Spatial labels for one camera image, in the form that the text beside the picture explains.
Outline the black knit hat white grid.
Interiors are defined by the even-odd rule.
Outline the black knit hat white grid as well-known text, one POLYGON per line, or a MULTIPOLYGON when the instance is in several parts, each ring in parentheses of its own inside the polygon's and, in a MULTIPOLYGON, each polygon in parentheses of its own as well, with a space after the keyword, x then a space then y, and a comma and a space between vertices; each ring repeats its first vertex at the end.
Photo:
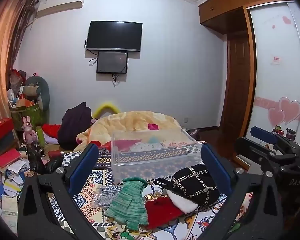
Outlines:
POLYGON ((153 183, 193 201, 200 207, 215 203, 221 194, 204 164, 183 168, 175 172, 170 180, 158 178, 153 183))

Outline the white fleece cloth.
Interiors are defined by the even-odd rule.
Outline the white fleece cloth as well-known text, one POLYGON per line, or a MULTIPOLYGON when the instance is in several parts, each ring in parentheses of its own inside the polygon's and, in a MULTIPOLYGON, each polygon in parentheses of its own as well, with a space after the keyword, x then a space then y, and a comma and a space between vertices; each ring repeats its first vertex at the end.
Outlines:
POLYGON ((195 202, 188 200, 178 194, 175 194, 170 190, 166 190, 166 193, 172 203, 184 214, 192 213, 199 206, 195 202))

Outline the grey knit gloves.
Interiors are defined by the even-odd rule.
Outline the grey knit gloves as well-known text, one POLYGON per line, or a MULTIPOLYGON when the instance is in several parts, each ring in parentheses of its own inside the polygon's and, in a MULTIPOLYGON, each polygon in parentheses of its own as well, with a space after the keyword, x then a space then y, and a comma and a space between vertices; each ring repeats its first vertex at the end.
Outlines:
POLYGON ((113 199, 120 193, 122 186, 99 185, 96 189, 93 206, 108 208, 113 199))

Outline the red knit pouch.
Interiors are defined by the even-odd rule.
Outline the red knit pouch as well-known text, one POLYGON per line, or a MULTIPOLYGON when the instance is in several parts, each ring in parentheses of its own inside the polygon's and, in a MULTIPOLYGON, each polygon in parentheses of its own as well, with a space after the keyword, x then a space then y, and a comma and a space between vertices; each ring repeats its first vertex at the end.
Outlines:
POLYGON ((145 203, 147 211, 148 225, 147 229, 154 229, 168 224, 170 221, 179 218, 184 213, 168 197, 159 197, 148 200, 145 203))

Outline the green knit glove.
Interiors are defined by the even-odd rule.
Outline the green knit glove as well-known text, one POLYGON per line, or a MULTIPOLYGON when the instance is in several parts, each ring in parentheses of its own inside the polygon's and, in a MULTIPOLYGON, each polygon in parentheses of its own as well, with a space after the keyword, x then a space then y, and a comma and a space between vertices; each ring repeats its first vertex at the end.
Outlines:
POLYGON ((127 229, 133 231, 138 231, 140 226, 148 225, 147 210, 142 198, 147 185, 147 181, 139 177, 124 179, 121 191, 105 211, 106 217, 126 225, 127 229))

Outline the clear plastic storage bin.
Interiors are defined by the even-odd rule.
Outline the clear plastic storage bin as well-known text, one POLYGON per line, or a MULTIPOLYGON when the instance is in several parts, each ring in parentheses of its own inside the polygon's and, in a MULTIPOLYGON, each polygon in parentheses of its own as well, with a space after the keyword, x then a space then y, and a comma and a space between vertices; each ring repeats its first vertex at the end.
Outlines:
POLYGON ((182 128, 114 132, 111 171, 114 184, 130 177, 146 181, 170 178, 178 170, 201 163, 202 145, 182 128))

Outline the wooden door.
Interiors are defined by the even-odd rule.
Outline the wooden door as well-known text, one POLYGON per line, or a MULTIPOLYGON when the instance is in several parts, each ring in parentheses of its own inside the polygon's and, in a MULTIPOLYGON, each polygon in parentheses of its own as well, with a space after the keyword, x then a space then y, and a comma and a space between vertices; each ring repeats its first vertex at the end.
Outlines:
POLYGON ((228 68, 221 120, 220 146, 223 156, 230 158, 239 137, 248 102, 250 84, 250 51, 246 31, 227 36, 228 68))

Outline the red book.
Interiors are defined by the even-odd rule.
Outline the red book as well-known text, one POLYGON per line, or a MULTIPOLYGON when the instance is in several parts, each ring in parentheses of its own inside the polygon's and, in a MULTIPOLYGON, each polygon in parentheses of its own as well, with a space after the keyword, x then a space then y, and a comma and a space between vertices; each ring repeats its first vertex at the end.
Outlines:
POLYGON ((13 148, 0 155, 0 167, 3 168, 18 160, 20 157, 21 154, 15 148, 13 148))

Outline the pink rabbit plush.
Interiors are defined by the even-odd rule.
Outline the pink rabbit plush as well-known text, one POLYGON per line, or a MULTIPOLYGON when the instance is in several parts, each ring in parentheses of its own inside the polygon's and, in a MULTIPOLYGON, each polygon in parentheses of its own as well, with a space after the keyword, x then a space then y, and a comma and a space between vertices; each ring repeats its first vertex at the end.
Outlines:
POLYGON ((38 142, 36 132, 33 130, 31 119, 29 116, 23 116, 23 140, 25 144, 32 144, 38 142))

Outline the green bottle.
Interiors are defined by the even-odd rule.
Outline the green bottle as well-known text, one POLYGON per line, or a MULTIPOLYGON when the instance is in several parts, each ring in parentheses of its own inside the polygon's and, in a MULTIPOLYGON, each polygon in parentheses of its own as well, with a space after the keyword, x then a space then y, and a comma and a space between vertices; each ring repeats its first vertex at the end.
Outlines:
POLYGON ((42 127, 37 126, 36 132, 37 132, 38 143, 42 148, 44 148, 45 147, 45 138, 44 138, 44 133, 43 133, 42 127))

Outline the green gift bag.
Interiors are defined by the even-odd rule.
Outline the green gift bag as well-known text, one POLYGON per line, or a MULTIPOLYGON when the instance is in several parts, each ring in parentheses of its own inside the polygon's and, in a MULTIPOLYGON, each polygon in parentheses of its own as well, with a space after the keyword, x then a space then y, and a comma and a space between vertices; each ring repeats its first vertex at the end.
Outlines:
POLYGON ((31 105, 29 107, 13 107, 10 109, 11 117, 16 131, 23 130, 23 117, 30 117, 30 121, 33 129, 37 126, 42 126, 47 123, 47 113, 43 112, 38 104, 31 105))

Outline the wooden wardrobe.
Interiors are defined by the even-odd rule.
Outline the wooden wardrobe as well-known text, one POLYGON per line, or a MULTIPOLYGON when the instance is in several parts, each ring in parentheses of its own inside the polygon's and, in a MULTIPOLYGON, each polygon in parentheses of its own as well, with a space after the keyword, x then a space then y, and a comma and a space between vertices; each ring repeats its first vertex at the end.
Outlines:
POLYGON ((248 102, 239 137, 258 126, 300 134, 300 9, 293 0, 207 0, 200 23, 227 36, 246 31, 248 102))

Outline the orange curtain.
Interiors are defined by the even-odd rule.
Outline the orange curtain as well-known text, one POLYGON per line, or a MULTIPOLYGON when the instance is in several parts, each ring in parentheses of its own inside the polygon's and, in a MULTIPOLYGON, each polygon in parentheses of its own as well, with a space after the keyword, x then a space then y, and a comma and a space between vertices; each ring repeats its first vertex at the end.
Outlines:
POLYGON ((37 0, 0 2, 0 120, 10 116, 6 90, 26 28, 36 14, 37 0))

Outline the small black wall monitor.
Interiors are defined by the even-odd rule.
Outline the small black wall monitor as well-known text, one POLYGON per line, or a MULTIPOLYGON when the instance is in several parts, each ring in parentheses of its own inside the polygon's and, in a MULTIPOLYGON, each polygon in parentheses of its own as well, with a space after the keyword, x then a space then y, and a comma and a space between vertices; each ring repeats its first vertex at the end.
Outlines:
POLYGON ((126 74, 128 53, 119 51, 99 51, 97 74, 126 74))

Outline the wall mounted black television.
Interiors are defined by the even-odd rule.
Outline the wall mounted black television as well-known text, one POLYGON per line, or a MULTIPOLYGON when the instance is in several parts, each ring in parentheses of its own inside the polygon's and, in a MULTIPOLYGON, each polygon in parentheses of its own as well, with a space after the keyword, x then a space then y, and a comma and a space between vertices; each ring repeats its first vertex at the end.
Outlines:
POLYGON ((91 21, 87 50, 140 51, 142 23, 120 21, 91 21))

